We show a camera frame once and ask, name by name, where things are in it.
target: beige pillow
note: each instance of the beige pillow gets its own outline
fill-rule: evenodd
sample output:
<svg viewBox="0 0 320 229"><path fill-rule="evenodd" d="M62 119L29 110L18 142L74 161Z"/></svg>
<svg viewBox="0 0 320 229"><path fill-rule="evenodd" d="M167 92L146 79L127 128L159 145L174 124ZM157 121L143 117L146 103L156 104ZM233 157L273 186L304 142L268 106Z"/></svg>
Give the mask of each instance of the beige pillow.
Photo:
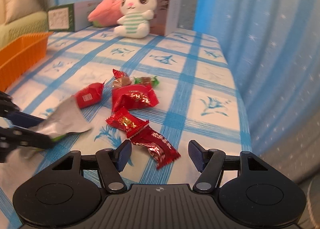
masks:
<svg viewBox="0 0 320 229"><path fill-rule="evenodd" d="M3 2L5 24L42 10L39 0L3 0Z"/></svg>

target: orange plastic basket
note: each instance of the orange plastic basket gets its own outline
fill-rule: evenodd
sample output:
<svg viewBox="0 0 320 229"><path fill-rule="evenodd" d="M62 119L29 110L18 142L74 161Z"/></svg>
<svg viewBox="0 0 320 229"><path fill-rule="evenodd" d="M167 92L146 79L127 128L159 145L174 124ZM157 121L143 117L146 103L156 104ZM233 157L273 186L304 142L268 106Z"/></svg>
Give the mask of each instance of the orange plastic basket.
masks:
<svg viewBox="0 0 320 229"><path fill-rule="evenodd" d="M25 34L0 50L0 91L42 59L52 32Z"/></svg>

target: pink pillow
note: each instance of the pink pillow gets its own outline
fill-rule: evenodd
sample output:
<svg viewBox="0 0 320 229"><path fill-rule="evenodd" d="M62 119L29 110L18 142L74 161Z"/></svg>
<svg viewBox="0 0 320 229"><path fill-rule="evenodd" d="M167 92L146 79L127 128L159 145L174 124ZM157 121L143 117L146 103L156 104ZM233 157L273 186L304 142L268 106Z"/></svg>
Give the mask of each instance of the pink pillow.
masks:
<svg viewBox="0 0 320 229"><path fill-rule="evenodd" d="M103 0L88 16L88 21L99 27L113 26L123 15L120 11L122 0Z"/></svg>

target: stuffed bunny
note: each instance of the stuffed bunny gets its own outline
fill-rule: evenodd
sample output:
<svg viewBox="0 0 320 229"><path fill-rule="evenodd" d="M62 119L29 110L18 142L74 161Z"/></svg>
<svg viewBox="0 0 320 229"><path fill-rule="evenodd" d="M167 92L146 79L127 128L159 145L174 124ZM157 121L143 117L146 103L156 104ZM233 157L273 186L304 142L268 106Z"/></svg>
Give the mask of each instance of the stuffed bunny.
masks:
<svg viewBox="0 0 320 229"><path fill-rule="evenodd" d="M150 32L150 19L153 19L157 0L122 0L120 11L124 15L117 20L122 26L115 27L119 36L144 38Z"/></svg>

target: candy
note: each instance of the candy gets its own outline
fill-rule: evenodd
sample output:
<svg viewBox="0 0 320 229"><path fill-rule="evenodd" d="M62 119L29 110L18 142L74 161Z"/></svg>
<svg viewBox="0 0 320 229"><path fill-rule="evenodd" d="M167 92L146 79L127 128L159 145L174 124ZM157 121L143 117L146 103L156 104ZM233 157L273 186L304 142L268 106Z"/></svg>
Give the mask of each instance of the candy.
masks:
<svg viewBox="0 0 320 229"><path fill-rule="evenodd" d="M135 135L139 130L148 125L149 121L143 121L133 116L128 110L122 107L115 114L111 115L106 122L119 130L127 132L127 138Z"/></svg>
<svg viewBox="0 0 320 229"><path fill-rule="evenodd" d="M131 80L128 76L120 77L112 82L112 88L120 88L126 85L130 85Z"/></svg>
<svg viewBox="0 0 320 229"><path fill-rule="evenodd" d="M80 109L101 101L104 83L95 82L77 92L74 96Z"/></svg>
<svg viewBox="0 0 320 229"><path fill-rule="evenodd" d="M113 75L115 76L115 79L118 79L118 78L121 78L124 76L128 76L125 72L122 72L122 71L118 71L115 69L113 69L112 71L113 71Z"/></svg>
<svg viewBox="0 0 320 229"><path fill-rule="evenodd" d="M164 136L153 130L149 125L143 128L131 139L132 144L147 147L150 155L157 162L156 168L163 166L180 158L181 155L172 147Z"/></svg>
<svg viewBox="0 0 320 229"><path fill-rule="evenodd" d="M122 107L127 110L154 107L158 103L150 85L132 84L112 90L112 112Z"/></svg>
<svg viewBox="0 0 320 229"><path fill-rule="evenodd" d="M147 84L150 84L152 87L156 87L158 84L159 84L159 81L157 79L156 76L154 77L134 77L134 83L135 84L143 84L143 85L147 85Z"/></svg>

